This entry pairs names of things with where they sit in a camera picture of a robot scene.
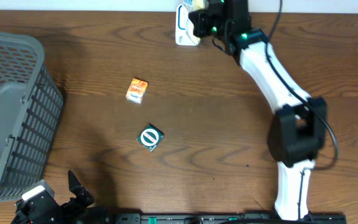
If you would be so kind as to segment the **green small box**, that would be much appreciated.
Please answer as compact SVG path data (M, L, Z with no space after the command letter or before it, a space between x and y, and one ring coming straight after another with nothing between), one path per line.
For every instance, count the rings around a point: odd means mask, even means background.
M137 137L137 142L139 142L150 152L153 152L163 139L163 132L161 132L152 124L148 124Z

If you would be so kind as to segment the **orange small box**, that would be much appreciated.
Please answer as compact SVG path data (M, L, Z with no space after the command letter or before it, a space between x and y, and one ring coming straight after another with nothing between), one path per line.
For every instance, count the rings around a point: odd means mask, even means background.
M133 78L127 90L126 99L131 102L141 104L148 85L149 84L146 81Z

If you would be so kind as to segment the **yellow snack bag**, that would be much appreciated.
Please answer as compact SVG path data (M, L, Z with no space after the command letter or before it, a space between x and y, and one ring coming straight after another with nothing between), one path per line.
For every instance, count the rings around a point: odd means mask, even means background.
M200 9L206 9L208 6L208 0L184 0L183 3L185 3L190 10L189 13Z

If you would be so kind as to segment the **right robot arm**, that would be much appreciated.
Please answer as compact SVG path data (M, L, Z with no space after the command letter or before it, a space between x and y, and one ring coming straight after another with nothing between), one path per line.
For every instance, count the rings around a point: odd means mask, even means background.
M210 1L188 14L194 36L220 40L223 52L256 82L273 113L268 149L278 165L274 209L282 220L304 220L315 159L325 142L326 102L312 98L275 56L269 37L252 27L247 1Z

